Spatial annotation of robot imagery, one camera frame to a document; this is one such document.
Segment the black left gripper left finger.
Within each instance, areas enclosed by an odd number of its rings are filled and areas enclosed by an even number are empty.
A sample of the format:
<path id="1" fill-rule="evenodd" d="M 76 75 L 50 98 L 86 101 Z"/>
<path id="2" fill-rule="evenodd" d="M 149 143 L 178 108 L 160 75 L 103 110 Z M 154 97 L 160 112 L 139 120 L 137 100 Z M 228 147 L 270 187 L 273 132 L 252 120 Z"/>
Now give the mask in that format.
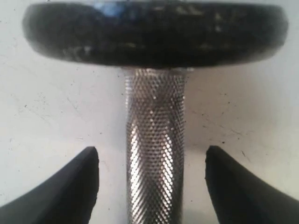
<path id="1" fill-rule="evenodd" d="M 87 224 L 99 191 L 99 156 L 87 147 L 30 192 L 0 208 L 2 224 Z"/>

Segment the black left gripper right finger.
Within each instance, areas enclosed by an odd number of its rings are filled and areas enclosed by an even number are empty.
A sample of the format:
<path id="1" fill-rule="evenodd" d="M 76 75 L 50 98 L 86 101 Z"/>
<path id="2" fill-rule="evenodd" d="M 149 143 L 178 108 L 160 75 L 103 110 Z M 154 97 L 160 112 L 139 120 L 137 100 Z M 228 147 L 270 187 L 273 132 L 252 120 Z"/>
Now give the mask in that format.
<path id="1" fill-rule="evenodd" d="M 248 171 L 219 146 L 206 152 L 207 189 L 220 224 L 297 224 L 298 200 Z"/>

